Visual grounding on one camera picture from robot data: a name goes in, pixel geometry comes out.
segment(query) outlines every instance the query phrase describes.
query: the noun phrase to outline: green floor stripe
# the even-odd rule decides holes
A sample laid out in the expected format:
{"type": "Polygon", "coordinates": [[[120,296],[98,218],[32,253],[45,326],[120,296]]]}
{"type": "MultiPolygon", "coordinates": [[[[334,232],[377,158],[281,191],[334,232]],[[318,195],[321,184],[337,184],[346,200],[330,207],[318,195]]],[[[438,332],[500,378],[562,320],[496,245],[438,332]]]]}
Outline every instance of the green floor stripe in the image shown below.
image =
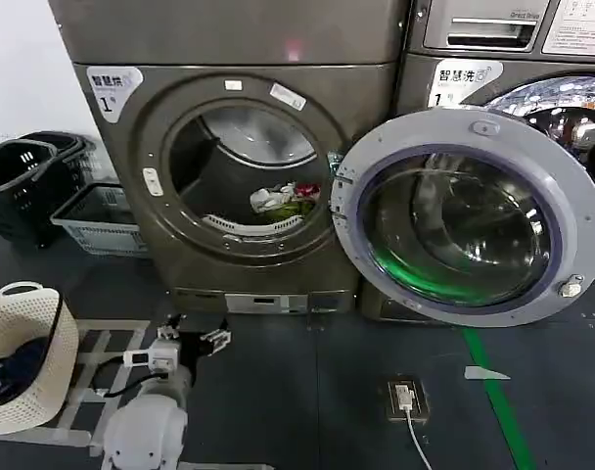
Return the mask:
{"type": "MultiPolygon", "coordinates": [[[[463,337],[467,342],[467,347],[469,348],[472,359],[476,365],[484,367],[485,369],[490,369],[489,360],[484,351],[484,347],[482,346],[482,341],[478,332],[472,328],[463,328],[463,337]]],[[[506,400],[506,396],[502,390],[502,384],[499,380],[483,380],[483,382],[486,394],[491,401],[491,406],[493,406],[495,416],[497,416],[497,420],[502,428],[506,443],[513,455],[515,465],[518,470],[533,470],[536,468],[534,461],[530,456],[524,436],[517,424],[515,414],[506,400]]]]}

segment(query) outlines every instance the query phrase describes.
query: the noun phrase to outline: white cable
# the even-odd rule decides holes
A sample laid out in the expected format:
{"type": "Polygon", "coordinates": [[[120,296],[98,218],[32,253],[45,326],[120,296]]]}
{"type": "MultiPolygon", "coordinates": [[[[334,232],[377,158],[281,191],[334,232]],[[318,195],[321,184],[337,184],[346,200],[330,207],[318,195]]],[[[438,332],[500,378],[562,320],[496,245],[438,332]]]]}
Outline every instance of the white cable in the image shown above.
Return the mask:
{"type": "Polygon", "coordinates": [[[411,421],[411,412],[407,407],[404,407],[404,411],[406,411],[406,422],[408,423],[408,430],[411,432],[411,438],[413,438],[413,443],[415,443],[415,448],[419,452],[420,457],[422,457],[422,460],[424,460],[426,468],[428,468],[428,470],[433,470],[433,467],[431,467],[430,462],[424,455],[424,451],[421,447],[419,447],[419,442],[417,441],[417,436],[415,436],[415,430],[413,429],[413,423],[411,421]]]}

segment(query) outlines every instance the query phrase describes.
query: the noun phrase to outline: green light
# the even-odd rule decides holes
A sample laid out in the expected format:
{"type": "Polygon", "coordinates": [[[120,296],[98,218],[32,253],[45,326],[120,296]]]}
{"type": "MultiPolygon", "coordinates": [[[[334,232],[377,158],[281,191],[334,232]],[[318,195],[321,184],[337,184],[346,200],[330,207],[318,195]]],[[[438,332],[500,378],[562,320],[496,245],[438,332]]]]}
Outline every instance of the green light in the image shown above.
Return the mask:
{"type": "Polygon", "coordinates": [[[471,289],[462,289],[434,279],[429,273],[421,272],[417,267],[396,257],[388,250],[375,251],[378,264],[399,284],[410,287],[420,294],[448,302],[465,302],[467,304],[483,304],[484,295],[471,289]]]}

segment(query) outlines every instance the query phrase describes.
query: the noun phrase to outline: power outlet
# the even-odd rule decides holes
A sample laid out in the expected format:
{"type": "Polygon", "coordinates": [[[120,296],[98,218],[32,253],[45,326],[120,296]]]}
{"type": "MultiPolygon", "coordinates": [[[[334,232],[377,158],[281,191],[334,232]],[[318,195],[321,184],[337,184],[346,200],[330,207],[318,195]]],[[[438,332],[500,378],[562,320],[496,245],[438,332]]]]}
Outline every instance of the power outlet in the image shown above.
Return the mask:
{"type": "Polygon", "coordinates": [[[430,411],[426,394],[422,383],[414,376],[398,375],[387,380],[387,419],[392,422],[406,421],[406,411],[399,407],[397,399],[396,386],[405,385],[415,396],[413,398],[413,409],[411,410],[411,420],[425,423],[428,421],[430,411]]]}

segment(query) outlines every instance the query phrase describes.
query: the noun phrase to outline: woven basket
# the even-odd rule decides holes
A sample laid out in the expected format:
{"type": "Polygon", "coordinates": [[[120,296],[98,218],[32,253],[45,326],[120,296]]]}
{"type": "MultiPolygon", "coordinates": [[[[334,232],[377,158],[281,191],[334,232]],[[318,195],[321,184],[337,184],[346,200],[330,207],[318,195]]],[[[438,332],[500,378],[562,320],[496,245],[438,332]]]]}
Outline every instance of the woven basket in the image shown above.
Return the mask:
{"type": "Polygon", "coordinates": [[[78,350],[78,330],[63,297],[34,282],[17,282],[0,290],[0,358],[22,344],[48,337],[36,378],[13,397],[0,401],[0,435],[50,421],[61,410],[78,350]],[[20,294],[9,291],[33,289],[20,294]]]}

